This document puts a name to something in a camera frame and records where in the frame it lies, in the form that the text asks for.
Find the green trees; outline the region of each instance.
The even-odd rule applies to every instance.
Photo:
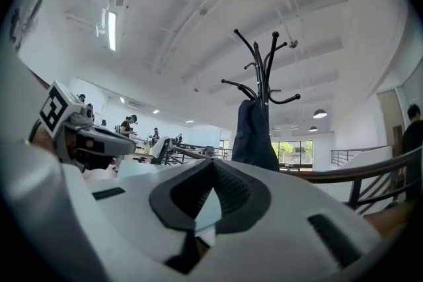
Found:
[[[279,153],[282,154],[282,162],[285,162],[285,154],[292,153],[293,146],[288,142],[279,143]]]
[[[305,154],[311,154],[313,152],[313,142],[312,141],[306,141],[305,147],[304,147],[304,153]]]

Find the black rubber pad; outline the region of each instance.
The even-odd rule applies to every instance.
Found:
[[[102,190],[101,192],[95,192],[93,196],[96,200],[102,200],[122,193],[125,193],[125,191],[121,187],[116,187],[109,190]]]
[[[318,214],[309,217],[308,221],[338,261],[340,267],[348,267],[362,256],[362,253],[354,247],[348,237],[328,217]]]

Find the wooden handrail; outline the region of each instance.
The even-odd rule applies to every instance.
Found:
[[[391,193],[388,193],[388,194],[383,194],[383,195],[379,195],[377,197],[371,197],[371,198],[368,198],[368,199],[358,200],[357,205],[367,205],[368,203],[375,203],[375,202],[378,202],[378,201],[389,199],[390,197],[394,197],[396,195],[399,195],[399,194],[405,192],[406,190],[408,190],[409,188],[411,188],[411,187],[413,187],[417,184],[420,184],[420,180],[416,180],[416,181],[414,181],[414,182],[412,182],[412,183],[410,183],[410,184],[408,184],[408,185],[406,185],[402,188],[399,188],[397,190],[393,190]]]
[[[378,146],[378,147],[370,147],[370,148],[356,148],[356,149],[331,149],[331,152],[366,152],[366,151],[372,151],[374,149],[380,149],[380,148],[385,148],[388,147],[389,145],[386,146]]]
[[[285,172],[284,174],[294,175],[314,184],[333,184],[337,182],[363,180],[408,166],[418,159],[421,152],[422,148],[420,147],[400,157],[349,169],[336,169],[327,172]]]

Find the cable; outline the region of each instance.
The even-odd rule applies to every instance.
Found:
[[[37,132],[38,128],[41,126],[41,121],[38,119],[34,126],[31,129],[31,133],[29,135],[28,141],[31,143],[34,140],[35,133]]]

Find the black shirt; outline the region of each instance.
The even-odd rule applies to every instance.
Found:
[[[403,137],[403,154],[411,152],[417,148],[419,148],[423,143],[423,121],[415,121],[404,133]],[[417,158],[416,164],[411,164],[407,166],[405,171],[405,184],[412,184],[413,182],[417,182],[417,184],[413,185],[409,189],[407,189],[406,193],[406,201],[416,199],[420,196],[421,191],[421,184],[418,182],[422,179],[422,169],[420,167],[421,158],[420,155]]]
[[[126,120],[124,122],[122,122],[120,125],[125,127],[125,131],[131,131],[132,130],[129,123]],[[126,136],[126,137],[130,137],[129,134],[122,134],[122,135]]]
[[[404,133],[403,154],[419,148],[423,143],[423,121],[413,122]]]

